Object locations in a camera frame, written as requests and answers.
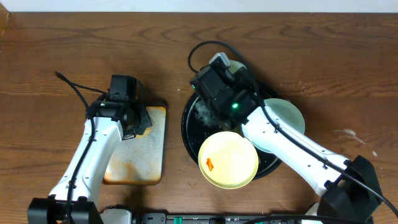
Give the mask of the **green yellow sponge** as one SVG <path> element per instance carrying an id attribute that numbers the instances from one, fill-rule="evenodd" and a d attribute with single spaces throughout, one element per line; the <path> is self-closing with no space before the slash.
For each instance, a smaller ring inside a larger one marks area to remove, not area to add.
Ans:
<path id="1" fill-rule="evenodd" d="M 152 132 L 152 128 L 146 128 L 146 130 L 143 133 L 140 134 L 136 134 L 136 138 L 140 139 L 140 138 L 145 138 L 146 136 L 148 136 L 150 133 Z"/>

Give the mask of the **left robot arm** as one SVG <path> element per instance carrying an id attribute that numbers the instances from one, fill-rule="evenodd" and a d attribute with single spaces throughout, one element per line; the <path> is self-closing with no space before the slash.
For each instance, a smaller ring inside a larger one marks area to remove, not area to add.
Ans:
<path id="1" fill-rule="evenodd" d="M 117 205 L 99 212 L 97 204 L 113 152 L 152 125 L 143 100 L 140 80 L 113 75 L 108 90 L 84 104 L 86 121 L 78 148 L 49 196 L 32 199 L 29 223 L 134 223 L 130 209 Z"/>

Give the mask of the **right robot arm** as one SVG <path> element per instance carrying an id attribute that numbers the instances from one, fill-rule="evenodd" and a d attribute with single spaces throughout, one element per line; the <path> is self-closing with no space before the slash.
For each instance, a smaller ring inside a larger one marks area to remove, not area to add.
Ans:
<path id="1" fill-rule="evenodd" d="M 292 128 L 267 105 L 258 82 L 241 67 L 203 67 L 190 80 L 220 121 L 241 126 L 244 137 L 296 171 L 321 197 L 313 218 L 323 223 L 366 223 L 383 202 L 374 166 L 363 156 L 349 160 Z"/>

